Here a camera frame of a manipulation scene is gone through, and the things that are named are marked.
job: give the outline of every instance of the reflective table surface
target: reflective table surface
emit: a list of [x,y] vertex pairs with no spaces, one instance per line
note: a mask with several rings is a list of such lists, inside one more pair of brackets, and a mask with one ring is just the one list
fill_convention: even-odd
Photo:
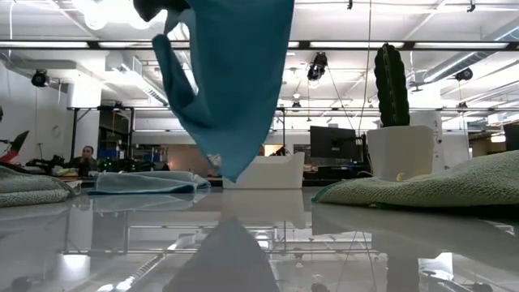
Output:
[[0,291],[519,291],[519,222],[312,204],[318,190],[0,209]]

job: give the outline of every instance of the red object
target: red object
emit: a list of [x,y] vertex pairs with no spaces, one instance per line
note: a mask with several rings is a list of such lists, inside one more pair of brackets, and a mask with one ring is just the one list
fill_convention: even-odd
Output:
[[0,162],[9,162],[17,156],[18,156],[17,151],[10,150],[6,155],[0,157]]

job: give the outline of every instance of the computer monitor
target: computer monitor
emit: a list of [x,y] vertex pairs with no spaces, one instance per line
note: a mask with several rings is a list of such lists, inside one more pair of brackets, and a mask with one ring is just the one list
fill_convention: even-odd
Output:
[[334,127],[310,127],[310,156],[359,159],[355,130]]
[[519,150],[519,125],[508,124],[503,126],[506,137],[506,150]]

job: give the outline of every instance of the blue towel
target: blue towel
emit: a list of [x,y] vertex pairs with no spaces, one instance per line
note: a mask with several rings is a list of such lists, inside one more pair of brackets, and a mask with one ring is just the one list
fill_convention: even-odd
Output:
[[100,173],[89,195],[193,193],[211,184],[185,171],[149,171],[129,174]]
[[195,94],[166,35],[153,39],[171,109],[218,172],[235,182],[272,123],[294,0],[187,0],[169,11],[165,34],[190,30]]

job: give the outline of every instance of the potted cactus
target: potted cactus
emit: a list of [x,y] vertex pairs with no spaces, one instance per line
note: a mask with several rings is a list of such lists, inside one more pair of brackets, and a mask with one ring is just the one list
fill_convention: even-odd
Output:
[[388,180],[430,174],[433,131],[410,126],[405,68],[394,46],[377,51],[375,77],[382,127],[367,132],[373,174]]

